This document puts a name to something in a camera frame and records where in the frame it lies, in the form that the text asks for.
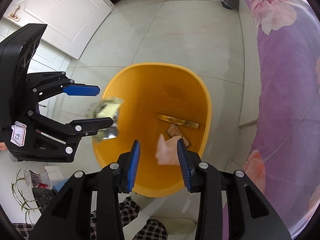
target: floral bedsheet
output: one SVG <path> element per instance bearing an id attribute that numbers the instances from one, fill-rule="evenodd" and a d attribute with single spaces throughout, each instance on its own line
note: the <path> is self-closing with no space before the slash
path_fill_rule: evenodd
<path id="1" fill-rule="evenodd" d="M 294 239 L 320 203 L 320 23 L 306 0 L 245 1 L 258 28 L 261 95 L 244 171 Z"/>

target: black plaid fabric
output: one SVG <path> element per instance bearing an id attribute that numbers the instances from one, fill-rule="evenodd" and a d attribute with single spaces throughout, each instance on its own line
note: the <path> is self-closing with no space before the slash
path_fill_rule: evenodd
<path id="1" fill-rule="evenodd" d="M 131 199 L 126 197 L 123 202 L 119 203 L 120 218 L 122 227 L 128 225 L 131 221 L 137 218 L 140 207 Z M 29 233 L 33 229 L 33 225 L 15 223 L 13 224 L 18 232 L 26 239 L 29 238 Z M 90 215 L 90 238 L 97 239 L 97 212 L 93 211 Z M 167 231 L 164 226 L 155 219 L 149 219 L 146 225 L 133 238 L 133 240 L 166 240 L 168 238 Z"/>
<path id="2" fill-rule="evenodd" d="M 133 240 L 167 240 L 168 234 L 158 220 L 149 219 L 146 225 L 134 236 Z"/>

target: green plant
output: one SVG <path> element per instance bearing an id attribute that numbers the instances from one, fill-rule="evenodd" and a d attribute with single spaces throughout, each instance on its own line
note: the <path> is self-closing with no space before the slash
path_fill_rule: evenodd
<path id="1" fill-rule="evenodd" d="M 29 205 L 29 203 L 35 202 L 35 200 L 27 200 L 27 199 L 23 196 L 22 190 L 19 190 L 18 182 L 19 182 L 19 181 L 22 181 L 22 180 L 24 180 L 24 181 L 26 180 L 26 178 L 24 178 L 24 177 L 23 177 L 23 178 L 20 178 L 20 177 L 19 177 L 20 171 L 21 171 L 21 169 L 20 169 L 20 170 L 18 171 L 18 173 L 17 173 L 17 177 L 16 177 L 15 183 L 11 183 L 12 195 L 13 195 L 14 199 L 18 202 L 18 204 L 21 206 L 21 211 L 23 211 L 24 209 L 26 210 L 26 214 L 25 214 L 25 221 L 26 221 L 26 223 L 28 223 L 28 222 L 27 222 L 27 216 L 28 216 L 29 221 L 30 221 L 30 223 L 32 224 L 32 221 L 31 221 L 31 219 L 30 219 L 30 211 L 33 211 L 33 212 L 34 212 L 35 210 L 40 209 L 40 208 L 39 208 L 39 207 L 37 207 L 37 208 L 31 208 L 30 205 Z"/>

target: shoe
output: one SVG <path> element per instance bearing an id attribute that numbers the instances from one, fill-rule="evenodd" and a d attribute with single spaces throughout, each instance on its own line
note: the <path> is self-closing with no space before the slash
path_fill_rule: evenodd
<path id="1" fill-rule="evenodd" d="M 168 235 L 189 234 L 195 229 L 196 222 L 189 218 L 150 217 L 164 225 Z"/>
<path id="2" fill-rule="evenodd" d="M 129 196 L 136 204 L 138 204 L 140 210 L 145 209 L 154 200 L 152 197 L 146 197 L 133 191 L 129 193 Z"/>

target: door handle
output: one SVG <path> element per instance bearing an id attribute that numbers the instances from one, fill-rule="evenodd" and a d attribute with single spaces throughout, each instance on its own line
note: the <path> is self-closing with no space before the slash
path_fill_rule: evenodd
<path id="1" fill-rule="evenodd" d="M 18 11 L 19 9 L 20 9 L 20 5 L 18 5 L 18 6 L 15 8 L 14 12 L 11 12 L 11 13 L 8 14 L 8 18 L 10 18 L 10 19 L 12 19 L 12 20 L 14 20 L 14 21 L 16 21 L 16 22 L 20 21 L 20 20 L 21 20 L 21 17 L 18 16 L 18 15 L 16 15 L 16 13 L 17 13 L 17 11 Z"/>

